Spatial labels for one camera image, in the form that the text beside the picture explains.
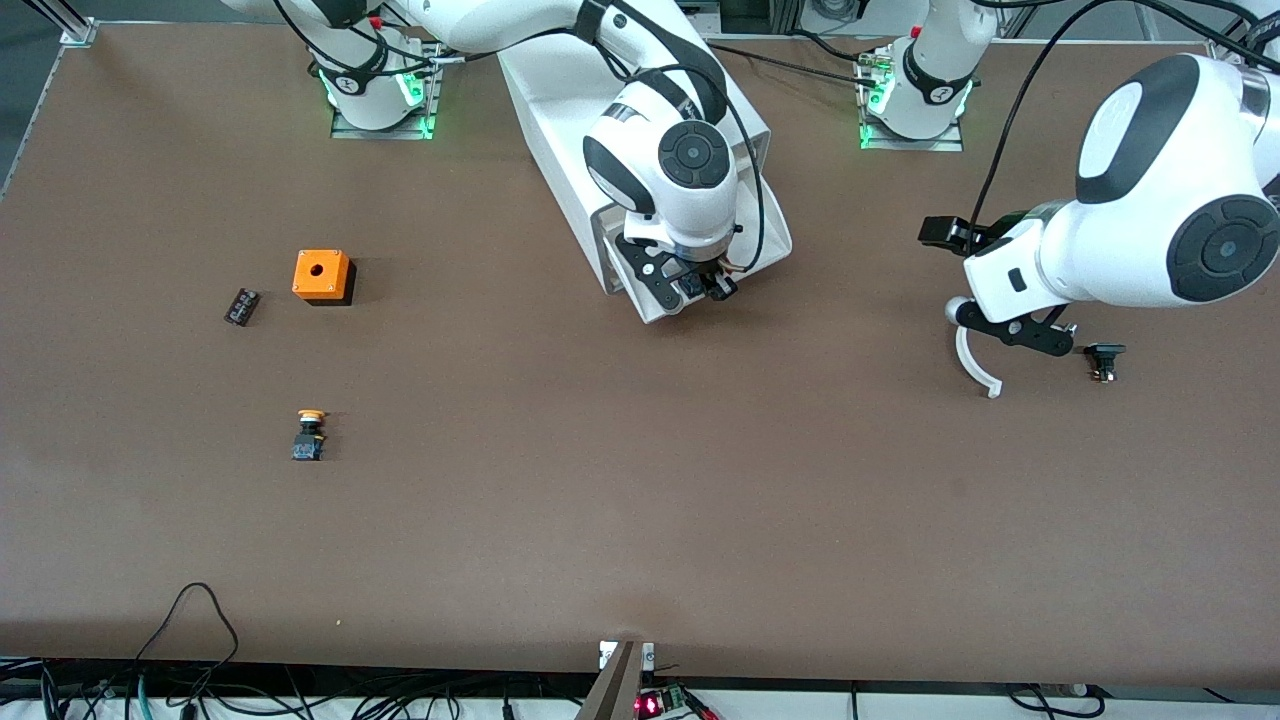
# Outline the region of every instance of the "green led light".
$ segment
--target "green led light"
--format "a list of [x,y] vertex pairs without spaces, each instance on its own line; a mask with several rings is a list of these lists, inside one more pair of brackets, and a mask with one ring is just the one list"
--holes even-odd
[[396,83],[401,86],[401,92],[404,95],[404,101],[415,108],[422,104],[422,79],[415,77],[411,73],[401,73],[396,76]]
[[320,76],[320,85],[324,86],[324,95],[329,99],[329,104],[337,108],[338,101],[333,99],[333,86],[329,85],[329,81],[324,76]]
[[884,79],[876,86],[872,91],[870,99],[868,100],[867,108],[876,113],[877,115],[884,111],[884,105],[888,104],[888,96],[893,92],[893,86],[897,81],[893,79],[893,73],[884,73]]
[[960,105],[956,106],[957,119],[964,114],[964,104],[969,100],[970,92],[973,92],[973,81],[969,81],[969,83],[964,86],[964,90],[960,91]]

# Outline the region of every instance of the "brown work surface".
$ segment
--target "brown work surface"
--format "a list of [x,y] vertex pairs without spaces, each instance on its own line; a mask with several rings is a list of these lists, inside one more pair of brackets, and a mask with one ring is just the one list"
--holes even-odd
[[[831,69],[799,41],[745,45]],[[1170,47],[1068,46],[988,208],[1071,192],[1096,104]],[[108,26],[65,54],[0,205],[0,651],[132,656],[186,582],[244,660],[1271,685],[1280,679],[1276,287],[1073,307],[1083,357],[942,306],[1037,46],[997,46],[964,154],[860,151],[845,85],[726,64],[773,129],[791,258],[644,325],[593,279],[497,63],[431,142],[328,138],[288,31]],[[289,292],[356,259],[356,305]],[[221,315],[266,292],[248,328]],[[300,407],[324,462],[289,460]],[[225,651],[205,601],[157,656]]]

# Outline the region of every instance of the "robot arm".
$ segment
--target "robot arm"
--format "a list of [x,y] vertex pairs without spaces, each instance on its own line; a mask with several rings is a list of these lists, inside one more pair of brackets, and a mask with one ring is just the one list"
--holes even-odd
[[902,137],[938,137],[960,114],[997,26],[992,8],[929,0],[919,35],[900,37],[864,60],[878,67],[873,77],[879,82],[867,110]]
[[948,318],[1065,355],[1071,331],[1053,323],[1069,302],[1184,307],[1257,282],[1280,249],[1263,192],[1280,172],[1277,91],[1280,77],[1196,55],[1133,76],[1089,123],[1074,200],[989,228],[925,220],[922,242],[965,256],[973,300],[952,300]]
[[[492,53],[556,31],[572,32],[620,61],[628,79],[582,141],[591,178],[627,210],[623,236],[677,259],[692,292],[731,295],[724,260],[736,231],[737,174],[730,143],[716,127],[727,110],[724,70],[669,0],[436,0],[412,10],[445,45]],[[636,258],[637,277],[668,310],[677,302],[658,272]]]

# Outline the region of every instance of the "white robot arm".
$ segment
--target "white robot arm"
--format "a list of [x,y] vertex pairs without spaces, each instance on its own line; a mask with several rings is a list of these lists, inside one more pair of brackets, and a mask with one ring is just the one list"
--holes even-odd
[[991,228],[927,219],[922,242],[965,256],[974,300],[954,305],[951,319],[1062,355],[1070,338],[1032,313],[1084,300],[1203,305],[1253,284],[1280,247],[1280,214],[1263,193],[1280,172],[1277,90],[1271,73],[1166,58],[1094,113],[1074,200]]
[[929,0],[919,35],[900,37],[865,56],[883,64],[881,87],[867,110],[910,140],[938,137],[955,120],[973,87],[973,72],[996,37],[996,10],[969,0]]
[[[724,260],[737,174],[724,118],[724,70],[675,3],[640,13],[625,0],[436,0],[410,18],[449,47],[492,53],[549,32],[572,32],[621,63],[627,82],[582,141],[591,178],[627,210],[620,247],[664,309],[686,295],[723,300],[736,290]],[[662,256],[646,258],[644,247]],[[660,272],[667,256],[678,270]]]
[[[221,0],[248,15],[283,18],[306,40],[329,101],[353,127],[383,131],[397,126],[422,99],[406,92],[407,73],[434,68],[408,56],[421,55],[419,40],[392,28],[375,28],[367,15],[383,0]],[[380,37],[381,44],[370,41]],[[403,54],[388,50],[393,47]]]

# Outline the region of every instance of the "orange push button enclosure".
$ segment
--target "orange push button enclosure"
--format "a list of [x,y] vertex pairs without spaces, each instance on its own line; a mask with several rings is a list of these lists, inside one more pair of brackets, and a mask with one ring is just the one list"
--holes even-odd
[[303,250],[293,270],[293,295],[311,305],[351,305],[356,264],[342,250]]

